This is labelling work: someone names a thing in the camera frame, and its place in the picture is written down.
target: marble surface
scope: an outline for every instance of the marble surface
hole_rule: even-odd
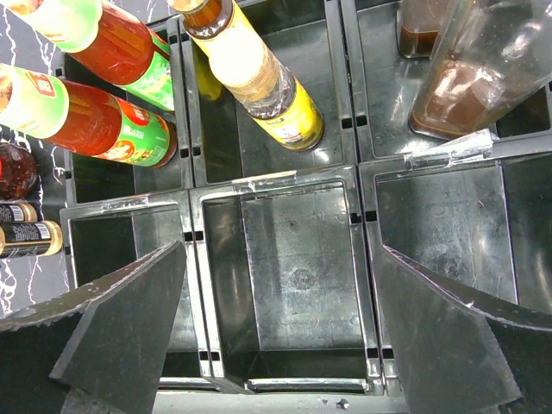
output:
[[[155,22],[174,13],[166,0],[110,0],[140,18]],[[52,74],[60,50],[0,5],[0,61]],[[66,206],[63,149],[28,138],[7,128],[2,140],[30,150],[40,164],[41,182],[28,197],[44,219],[59,222]],[[63,253],[49,257],[0,260],[0,317],[69,290]]]

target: gold bottle cap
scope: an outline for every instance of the gold bottle cap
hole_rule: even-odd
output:
[[[199,8],[205,0],[168,0],[169,6],[183,13],[190,13]]]
[[[280,76],[280,64],[265,42],[251,28],[243,27],[228,28],[216,37],[210,68],[242,102],[268,96]]]

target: plastic bottle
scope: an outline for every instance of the plastic bottle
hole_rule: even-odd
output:
[[[428,58],[451,0],[403,0],[397,25],[398,51],[406,58]]]
[[[0,204],[0,223],[36,222],[38,215],[29,203]]]
[[[229,28],[211,50],[215,77],[279,144],[295,151],[318,144],[323,116],[304,87],[247,28]]]
[[[234,0],[168,0],[184,14],[184,27],[207,56],[211,56],[218,35],[228,28],[248,28],[251,23]]]
[[[454,139],[487,128],[552,78],[549,0],[455,3],[410,125]]]
[[[0,143],[0,199],[24,198],[33,190],[37,179],[38,168],[31,153],[17,145]]]
[[[174,110],[169,46],[106,0],[0,0],[104,80]]]
[[[50,256],[61,250],[61,227],[54,222],[0,223],[0,259]]]
[[[109,93],[14,66],[0,66],[0,123],[74,153],[136,166],[174,155],[171,123]]]

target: plastic compartment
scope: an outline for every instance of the plastic compartment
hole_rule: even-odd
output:
[[[185,244],[185,280],[161,388],[215,391],[199,295],[187,191],[135,196],[61,211],[70,289],[127,266],[169,242]]]
[[[387,277],[382,245],[485,293],[552,313],[551,161],[537,155],[418,171],[406,171],[402,158],[361,164],[386,377],[396,368],[378,300],[378,281]],[[391,393],[400,391],[387,380]]]
[[[213,84],[217,81],[208,60],[195,44],[187,41],[185,76],[196,187],[357,162],[337,0],[253,0],[240,6],[274,54],[317,103],[326,129],[311,151],[293,152],[281,147],[226,89],[214,100],[208,91],[216,89]]]
[[[84,157],[66,151],[66,189],[68,205],[89,203],[157,191],[191,188],[193,179],[184,96],[184,72],[181,49],[183,29],[177,16],[150,28],[171,43],[171,70],[174,91],[174,113],[167,113],[114,85],[104,82],[70,56],[63,55],[57,76],[80,84],[101,88],[118,97],[151,110],[176,125],[179,151],[161,168],[132,167],[112,161]]]
[[[408,60],[398,54],[398,3],[342,0],[345,37],[354,96],[354,119],[362,161],[423,150],[445,141],[419,135],[408,116],[429,60]],[[543,88],[499,120],[492,130],[502,140],[549,135],[550,88]]]
[[[382,394],[352,166],[191,191],[214,381]]]

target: vinegar bottle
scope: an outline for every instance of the vinegar bottle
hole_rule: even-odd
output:
[[[184,14],[184,28],[207,56],[217,42],[217,36],[228,28],[248,28],[251,23],[234,0],[168,0]]]
[[[280,145],[303,151],[320,142],[324,131],[322,113],[255,32],[247,28],[222,32],[210,57],[210,67],[247,113]]]

